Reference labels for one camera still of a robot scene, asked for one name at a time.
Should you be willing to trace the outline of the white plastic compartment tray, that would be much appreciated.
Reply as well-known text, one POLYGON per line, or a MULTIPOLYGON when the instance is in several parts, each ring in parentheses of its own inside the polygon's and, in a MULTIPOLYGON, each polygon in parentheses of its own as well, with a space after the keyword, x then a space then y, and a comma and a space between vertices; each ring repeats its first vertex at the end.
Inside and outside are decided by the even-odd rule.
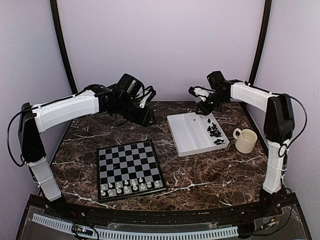
POLYGON ((212 114, 198 115, 194 112, 167 116, 168 126, 179 157, 185 157, 227 148, 230 141, 212 114), (222 134, 224 143, 215 145, 207 132, 211 119, 222 134))

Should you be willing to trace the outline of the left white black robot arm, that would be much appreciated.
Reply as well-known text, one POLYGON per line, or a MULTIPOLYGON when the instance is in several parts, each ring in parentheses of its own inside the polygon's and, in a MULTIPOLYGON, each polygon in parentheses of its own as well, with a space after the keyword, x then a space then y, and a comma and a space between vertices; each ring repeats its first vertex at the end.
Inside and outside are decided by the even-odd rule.
POLYGON ((26 102, 10 120, 6 130, 9 156, 18 167, 28 166, 35 183, 51 203, 51 210, 60 218, 67 218, 70 206, 57 184, 41 134, 64 123, 84 116, 107 113, 120 115, 125 120, 149 127, 155 124, 154 111, 147 106, 157 92, 140 80, 125 73, 110 86, 90 84, 82 91, 45 103, 31 105, 26 102), (19 120, 17 137, 20 145, 20 163, 11 150, 10 130, 14 120, 19 120))

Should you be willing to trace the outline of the black grey chessboard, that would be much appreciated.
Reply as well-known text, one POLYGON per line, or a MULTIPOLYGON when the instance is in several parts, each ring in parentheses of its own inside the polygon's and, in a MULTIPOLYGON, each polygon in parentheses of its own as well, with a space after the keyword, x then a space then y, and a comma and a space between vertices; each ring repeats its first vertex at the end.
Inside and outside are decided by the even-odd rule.
POLYGON ((156 149, 151 139, 98 148, 96 150, 96 163, 97 197, 100 203, 144 196, 167 189, 156 149), (139 178, 143 179, 144 190, 141 190, 139 178), (136 181, 137 191, 132 190, 132 179, 136 181), (124 193, 125 181, 130 184, 130 193, 128 194, 124 193), (147 187, 149 182, 152 183, 151 188, 147 187), (160 186, 155 187, 155 182, 159 182, 160 186), (109 183, 113 185, 113 188, 109 189, 109 183), (106 189, 103 190, 101 185, 105 185, 106 189), (122 192, 118 194, 117 189, 121 189, 122 192), (101 196, 101 190, 105 192, 105 196, 101 196), (112 190, 113 195, 109 195, 108 190, 112 190))

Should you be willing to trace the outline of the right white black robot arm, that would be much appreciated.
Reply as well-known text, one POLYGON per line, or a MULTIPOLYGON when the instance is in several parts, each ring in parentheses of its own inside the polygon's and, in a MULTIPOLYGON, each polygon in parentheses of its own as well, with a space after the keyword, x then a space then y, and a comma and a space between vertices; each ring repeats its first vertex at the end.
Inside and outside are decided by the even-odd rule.
POLYGON ((289 148, 296 140, 293 136, 295 118, 292 105, 295 98, 255 87, 247 81, 226 80, 221 71, 213 71, 206 78, 210 88, 191 86, 188 90, 201 99, 196 105, 196 114, 207 116, 231 100, 264 112, 263 133, 267 140, 268 160, 262 189, 269 194, 277 193, 282 188, 287 170, 289 148))

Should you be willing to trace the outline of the white king chess piece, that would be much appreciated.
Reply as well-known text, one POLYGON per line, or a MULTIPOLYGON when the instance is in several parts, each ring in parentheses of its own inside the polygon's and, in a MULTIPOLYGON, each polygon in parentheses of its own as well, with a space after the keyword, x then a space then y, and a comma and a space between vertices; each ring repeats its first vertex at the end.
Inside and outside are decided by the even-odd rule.
POLYGON ((145 190, 145 189, 146 189, 146 186, 145 186, 145 184, 144 184, 144 183, 141 183, 141 185, 140 185, 140 189, 141 189, 141 190, 145 190))

